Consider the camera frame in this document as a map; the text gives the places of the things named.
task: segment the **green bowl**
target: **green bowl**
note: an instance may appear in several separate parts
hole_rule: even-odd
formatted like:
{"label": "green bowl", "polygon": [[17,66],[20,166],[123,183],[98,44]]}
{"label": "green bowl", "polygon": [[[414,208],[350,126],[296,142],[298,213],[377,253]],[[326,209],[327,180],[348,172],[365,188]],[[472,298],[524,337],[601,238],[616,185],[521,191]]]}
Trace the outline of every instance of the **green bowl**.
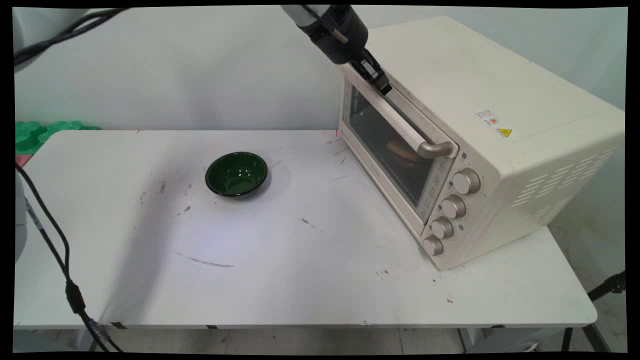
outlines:
{"label": "green bowl", "polygon": [[232,152],[214,161],[204,176],[207,187],[222,196],[240,196],[267,178],[267,163],[251,152]]}

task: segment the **black cable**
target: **black cable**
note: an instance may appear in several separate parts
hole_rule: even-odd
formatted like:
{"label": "black cable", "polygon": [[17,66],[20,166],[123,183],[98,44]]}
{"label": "black cable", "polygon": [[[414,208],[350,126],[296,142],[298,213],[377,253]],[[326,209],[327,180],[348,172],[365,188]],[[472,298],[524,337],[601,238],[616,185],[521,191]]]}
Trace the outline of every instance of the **black cable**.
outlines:
{"label": "black cable", "polygon": [[[38,201],[38,204],[40,205],[40,207],[42,208],[42,211],[47,215],[47,218],[49,219],[49,221],[51,221],[51,224],[56,228],[58,234],[60,235],[60,238],[63,239],[63,242],[65,243],[66,263],[63,263],[62,259],[60,258],[60,254],[58,254],[58,251],[56,250],[56,247],[51,242],[51,239],[49,238],[49,235],[47,234],[47,231],[45,231],[45,229],[42,227],[42,224],[38,220],[38,217],[35,215],[35,213],[33,212],[33,209],[31,208],[31,204],[29,203],[29,201],[25,197],[24,199],[25,199],[25,202],[26,202],[27,211],[29,212],[29,215],[31,216],[31,218],[34,221],[34,223],[35,223],[36,227],[38,228],[38,230],[40,231],[40,234],[42,235],[42,238],[47,243],[47,246],[49,246],[49,249],[53,253],[53,256],[56,258],[56,261],[58,262],[58,264],[60,266],[60,269],[62,270],[62,273],[64,274],[64,276],[65,276],[65,278],[67,280],[67,286],[65,288],[65,293],[67,294],[67,301],[69,302],[69,306],[71,307],[71,310],[73,310],[74,314],[78,314],[80,316],[80,318],[82,319],[82,321],[84,323],[84,326],[86,327],[86,329],[89,331],[89,333],[93,337],[93,340],[102,349],[102,351],[109,352],[109,349],[102,343],[100,338],[96,335],[95,331],[93,330],[93,328],[89,324],[90,318],[87,315],[86,311],[84,310],[86,306],[84,304],[84,300],[82,298],[82,294],[80,293],[80,288],[78,288],[78,286],[76,284],[74,284],[74,282],[71,280],[71,277],[69,276],[69,272],[68,272],[69,244],[68,244],[67,238],[65,237],[64,233],[62,232],[62,229],[60,229],[60,227],[58,226],[58,223],[55,221],[55,219],[53,219],[53,216],[51,216],[51,213],[49,212],[49,210],[45,206],[44,202],[42,201],[42,198],[40,197],[40,194],[38,193],[38,190],[36,190],[35,185],[31,181],[31,178],[27,175],[27,173],[24,171],[24,169],[22,169],[22,167],[20,167],[20,165],[18,165],[18,163],[15,163],[15,169],[20,173],[20,175],[25,180],[25,182],[27,182],[27,184],[29,185],[29,188],[31,189],[31,192],[35,196],[35,198]],[[115,345],[113,340],[109,339],[109,343],[113,347],[115,347],[119,352],[123,352],[117,345]]]}
{"label": "black cable", "polygon": [[[65,236],[65,234],[62,232],[62,229],[60,229],[60,226],[58,226],[58,223],[56,222],[55,219],[53,219],[53,216],[51,216],[51,213],[49,212],[49,209],[47,209],[47,206],[44,204],[44,202],[42,201],[42,198],[40,197],[40,194],[38,193],[38,190],[36,190],[36,186],[33,184],[33,182],[31,181],[31,178],[27,175],[27,173],[22,169],[22,167],[20,167],[20,165],[18,165],[18,163],[15,163],[15,169],[18,170],[18,172],[20,173],[20,175],[22,176],[22,178],[27,182],[27,185],[29,185],[29,188],[31,189],[31,192],[33,193],[33,196],[36,198],[36,200],[38,201],[38,205],[40,205],[40,207],[42,208],[42,211],[45,213],[45,215],[47,215],[47,218],[49,219],[49,221],[51,222],[51,224],[53,225],[53,227],[56,229],[56,231],[58,232],[58,235],[60,235],[60,238],[62,239],[62,244],[64,244],[65,246],[65,262],[64,262],[64,267],[62,272],[65,274],[65,278],[67,278],[69,280],[69,242],[67,241],[67,237]],[[56,251],[54,253],[55,256],[57,256],[57,258],[59,258],[60,256],[58,255],[58,252]]]}
{"label": "black cable", "polygon": [[118,352],[124,352],[121,348],[118,347],[118,345],[116,345],[116,343],[113,342],[113,340],[111,340],[111,338],[108,341],[109,344],[111,344],[111,346],[114,347]]}
{"label": "black cable", "polygon": [[97,18],[97,20],[95,20],[95,21],[83,26],[82,28],[75,29],[75,30],[67,32],[67,33],[61,33],[60,35],[58,35],[56,37],[53,37],[51,39],[35,43],[33,45],[27,46],[24,49],[21,49],[21,50],[15,52],[13,54],[13,66],[16,67],[16,66],[20,65],[21,63],[24,63],[25,61],[28,61],[29,59],[34,58],[35,56],[38,56],[40,53],[44,52],[45,50],[50,48],[52,45],[55,45],[55,44],[58,44],[60,42],[69,40],[69,39],[74,38],[74,37],[76,37],[78,35],[82,35],[83,33],[86,33],[87,31],[89,31],[89,30],[91,30],[93,28],[96,28],[97,26],[100,26],[101,24],[105,23],[106,21],[108,21],[109,19],[111,19],[115,15],[118,15],[119,13],[123,12],[124,10],[119,8],[119,10],[117,12],[114,12],[111,15],[103,15],[102,17]]}
{"label": "black cable", "polygon": [[102,351],[110,352],[109,349],[102,343],[100,338],[96,335],[95,331],[93,331],[93,328],[91,328],[91,325],[89,324],[89,315],[86,314],[86,311],[82,310],[78,315],[80,315],[84,326],[86,326],[86,329],[89,330],[89,333],[93,337],[93,340],[95,340],[96,344],[98,344]]}
{"label": "black cable", "polygon": [[107,15],[118,15],[120,12],[123,12],[126,9],[130,9],[130,8],[113,8],[113,9],[86,14],[80,19],[77,19],[76,21],[74,21],[73,24],[67,26],[64,30],[60,31],[57,36],[70,33],[71,31],[75,30],[78,26],[84,24],[85,22],[91,19],[95,19],[97,17],[107,16]]}
{"label": "black cable", "polygon": [[44,239],[44,242],[47,243],[47,246],[49,246],[49,249],[53,253],[53,256],[56,258],[56,261],[60,265],[60,269],[62,270],[62,273],[65,275],[66,280],[67,281],[71,281],[71,279],[69,278],[69,275],[67,273],[65,273],[65,265],[62,263],[62,259],[60,259],[60,255],[58,254],[58,251],[56,250],[56,247],[53,246],[53,243],[51,242],[51,239],[49,238],[49,235],[47,235],[47,232],[44,231],[44,229],[39,229],[39,230],[40,230],[40,234],[42,235],[42,238]]}

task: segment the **cable connector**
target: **cable connector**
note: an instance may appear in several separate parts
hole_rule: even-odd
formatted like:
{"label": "cable connector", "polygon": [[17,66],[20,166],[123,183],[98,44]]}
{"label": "cable connector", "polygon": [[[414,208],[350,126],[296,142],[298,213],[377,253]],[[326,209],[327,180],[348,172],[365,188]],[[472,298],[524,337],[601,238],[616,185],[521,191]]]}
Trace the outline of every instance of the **cable connector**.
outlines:
{"label": "cable connector", "polygon": [[73,281],[67,281],[65,293],[67,293],[67,301],[69,301],[69,306],[71,306],[71,310],[73,310],[74,314],[78,314],[86,308],[84,299],[80,293],[80,288],[78,285],[74,284]]}
{"label": "cable connector", "polygon": [[89,319],[89,325],[91,325],[91,328],[93,329],[93,331],[95,332],[95,334],[103,341],[103,342],[108,342],[111,339],[111,336],[109,336],[109,333],[107,332],[107,329],[102,326],[101,323],[95,321],[94,319]]}

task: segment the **toaster oven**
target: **toaster oven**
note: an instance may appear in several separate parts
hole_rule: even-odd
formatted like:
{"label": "toaster oven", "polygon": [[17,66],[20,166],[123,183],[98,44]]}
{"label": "toaster oven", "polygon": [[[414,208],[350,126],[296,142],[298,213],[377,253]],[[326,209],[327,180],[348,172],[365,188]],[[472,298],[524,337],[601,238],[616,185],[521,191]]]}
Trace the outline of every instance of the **toaster oven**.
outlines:
{"label": "toaster oven", "polygon": [[339,131],[444,270],[547,225],[623,143],[625,113],[448,17],[371,30]]}

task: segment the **label sticker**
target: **label sticker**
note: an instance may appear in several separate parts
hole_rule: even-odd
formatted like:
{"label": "label sticker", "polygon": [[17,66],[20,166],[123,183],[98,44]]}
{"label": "label sticker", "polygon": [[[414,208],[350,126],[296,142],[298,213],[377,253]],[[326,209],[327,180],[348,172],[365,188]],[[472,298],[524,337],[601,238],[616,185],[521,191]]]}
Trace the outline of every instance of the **label sticker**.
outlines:
{"label": "label sticker", "polygon": [[476,113],[476,116],[479,117],[485,124],[490,126],[497,136],[509,140],[518,139],[517,131],[509,125],[509,122],[505,121],[504,119],[498,118],[498,116],[496,116],[490,110],[479,111]]}

